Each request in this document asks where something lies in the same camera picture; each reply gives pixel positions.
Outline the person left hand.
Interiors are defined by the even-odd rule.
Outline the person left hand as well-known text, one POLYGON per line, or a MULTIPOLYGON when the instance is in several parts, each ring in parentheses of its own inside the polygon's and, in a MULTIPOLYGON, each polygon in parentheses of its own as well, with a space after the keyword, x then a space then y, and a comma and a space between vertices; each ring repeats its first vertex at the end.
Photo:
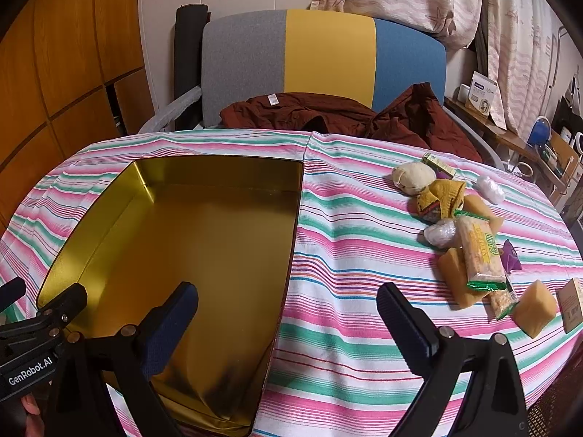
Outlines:
POLYGON ((42 419, 42 413, 40 412, 40 408, 36 403, 34 395, 33 394, 24 395, 21 398, 21 405, 26 412, 25 436, 43 437, 44 423, 42 419))

